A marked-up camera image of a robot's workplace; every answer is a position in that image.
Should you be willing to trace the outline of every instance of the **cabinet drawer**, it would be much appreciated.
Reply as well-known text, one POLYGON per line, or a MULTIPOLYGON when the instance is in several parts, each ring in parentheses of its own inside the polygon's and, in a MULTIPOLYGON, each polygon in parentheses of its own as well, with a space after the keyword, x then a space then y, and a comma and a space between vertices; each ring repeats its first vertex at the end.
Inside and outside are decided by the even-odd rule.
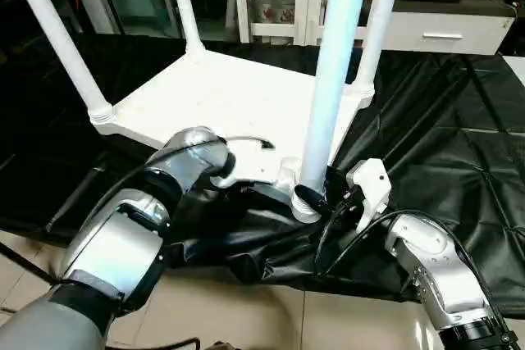
POLYGON ((384 49, 493 55, 513 18, 393 12, 384 49))

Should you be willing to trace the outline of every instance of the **black fabric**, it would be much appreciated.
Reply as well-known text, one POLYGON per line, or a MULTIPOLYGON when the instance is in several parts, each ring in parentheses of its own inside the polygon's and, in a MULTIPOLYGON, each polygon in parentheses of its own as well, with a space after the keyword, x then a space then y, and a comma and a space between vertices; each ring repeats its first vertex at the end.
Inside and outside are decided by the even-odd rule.
MULTIPOLYGON (((140 37, 76 40, 111 102, 158 73, 185 47, 178 40, 140 37)), ((315 74, 317 48, 206 45, 315 74)), ((347 82, 358 64, 359 51, 354 52, 347 82)), ((45 39, 0 66, 0 79, 0 134, 6 142, 0 147, 0 227, 65 244, 109 186, 152 151, 97 134, 45 39), (45 232, 93 168, 99 175, 82 198, 45 232)), ((523 85, 500 57, 384 52, 376 90, 372 105, 358 114, 345 138, 337 170, 329 171, 329 199, 340 198, 344 174, 358 160, 382 158, 394 187, 391 205, 422 209, 450 224, 480 265, 502 312, 525 317, 523 85)), ((337 256, 357 218, 347 215, 336 224, 322 262, 337 256)), ((170 260, 173 266, 226 265, 247 284, 416 298, 410 288, 401 293, 405 273, 383 251, 380 234, 369 237, 330 278, 314 276, 313 254, 325 220, 301 225, 287 206, 250 190, 191 193, 174 218, 170 260)))

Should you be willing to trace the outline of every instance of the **white cabinet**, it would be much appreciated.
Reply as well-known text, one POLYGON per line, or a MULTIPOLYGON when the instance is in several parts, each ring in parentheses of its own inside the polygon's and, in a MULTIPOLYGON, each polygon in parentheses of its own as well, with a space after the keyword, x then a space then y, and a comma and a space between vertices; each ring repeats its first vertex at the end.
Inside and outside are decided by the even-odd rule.
MULTIPOLYGON (((322 37, 326 0, 236 0, 240 40, 288 37, 295 45, 318 45, 322 37), (286 12, 288 19, 282 17, 286 12)), ((367 36, 372 0, 363 0, 356 32, 367 36)), ((382 47, 403 51, 494 54, 509 31, 512 16, 465 15, 445 12, 394 12, 382 47)))
POLYGON ((513 17, 393 12, 384 49, 493 55, 513 17))

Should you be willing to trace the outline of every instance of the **tile floor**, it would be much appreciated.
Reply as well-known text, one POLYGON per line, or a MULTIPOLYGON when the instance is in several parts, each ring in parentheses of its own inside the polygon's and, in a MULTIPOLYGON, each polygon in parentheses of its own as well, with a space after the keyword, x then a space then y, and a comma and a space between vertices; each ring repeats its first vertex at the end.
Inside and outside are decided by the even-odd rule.
MULTIPOLYGON (((45 270, 56 270, 62 255, 60 248, 13 234, 0 232, 0 241, 45 270)), ((20 309, 47 290, 40 279, 0 257, 3 307, 20 309)), ((8 319, 0 312, 0 325, 8 319)), ((509 324, 525 343, 525 321, 509 324)), ((419 305, 241 286, 222 269, 167 272, 142 309, 112 325, 109 342, 143 348, 194 336, 203 348, 222 340, 243 350, 443 348, 419 305)))

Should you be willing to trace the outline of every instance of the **light blue tube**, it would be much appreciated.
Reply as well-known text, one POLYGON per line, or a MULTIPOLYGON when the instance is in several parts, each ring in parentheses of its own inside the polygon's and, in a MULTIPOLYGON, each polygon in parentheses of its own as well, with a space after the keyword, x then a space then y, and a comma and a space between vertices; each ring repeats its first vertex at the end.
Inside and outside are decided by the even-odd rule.
POLYGON ((363 0, 328 0, 299 182, 323 191, 337 111, 363 0))

